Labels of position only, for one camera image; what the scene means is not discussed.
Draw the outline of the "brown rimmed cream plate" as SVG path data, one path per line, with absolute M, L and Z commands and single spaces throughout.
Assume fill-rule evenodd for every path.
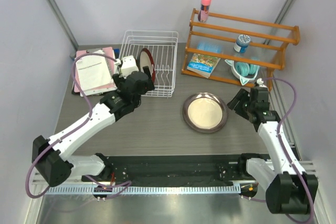
M 199 92 L 184 101 L 182 116 L 193 130 L 200 133 L 215 133 L 227 123 L 228 107 L 219 96 Z

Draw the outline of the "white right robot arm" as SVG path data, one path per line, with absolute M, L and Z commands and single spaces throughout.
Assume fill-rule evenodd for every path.
M 308 174 L 292 151 L 283 132 L 284 118 L 270 110 L 269 89 L 259 78 L 249 90 L 240 89 L 228 108 L 253 124 L 263 140 L 272 166 L 256 154 L 243 154 L 237 173 L 242 179 L 253 177 L 265 191 L 272 214 L 314 214 L 318 179 Z

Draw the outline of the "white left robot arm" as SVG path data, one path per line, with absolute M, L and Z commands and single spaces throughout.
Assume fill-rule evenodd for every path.
M 140 67 L 133 56 L 117 61 L 120 72 L 112 76 L 117 88 L 108 92 L 90 107 L 89 113 L 61 132 L 33 141 L 32 164 L 50 187 L 62 184 L 70 177 L 89 175 L 107 181 L 113 165 L 101 153 L 75 156 L 83 143 L 105 127 L 117 122 L 141 104 L 142 95 L 154 90 L 152 67 Z

